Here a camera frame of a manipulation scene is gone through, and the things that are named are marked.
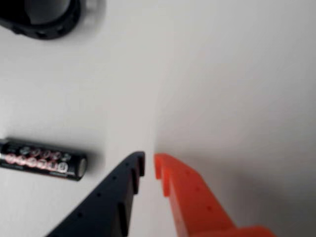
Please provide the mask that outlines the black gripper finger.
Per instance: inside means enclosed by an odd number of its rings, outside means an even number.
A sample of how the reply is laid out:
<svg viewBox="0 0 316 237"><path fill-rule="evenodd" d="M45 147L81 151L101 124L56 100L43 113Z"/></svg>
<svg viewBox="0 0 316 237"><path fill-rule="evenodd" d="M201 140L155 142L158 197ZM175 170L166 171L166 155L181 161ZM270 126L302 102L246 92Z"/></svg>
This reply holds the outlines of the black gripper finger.
<svg viewBox="0 0 316 237"><path fill-rule="evenodd" d="M145 153L130 154L48 236L128 236L133 197L144 175Z"/></svg>

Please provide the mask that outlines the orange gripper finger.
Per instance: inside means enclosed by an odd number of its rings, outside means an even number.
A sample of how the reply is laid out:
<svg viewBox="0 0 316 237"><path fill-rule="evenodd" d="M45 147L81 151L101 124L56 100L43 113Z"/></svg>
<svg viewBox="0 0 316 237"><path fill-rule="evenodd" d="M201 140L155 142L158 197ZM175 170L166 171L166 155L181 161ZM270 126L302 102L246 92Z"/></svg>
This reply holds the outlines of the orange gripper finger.
<svg viewBox="0 0 316 237"><path fill-rule="evenodd" d="M237 227L192 167L168 154L155 154L156 178L169 198L180 237L272 237L262 226Z"/></svg>

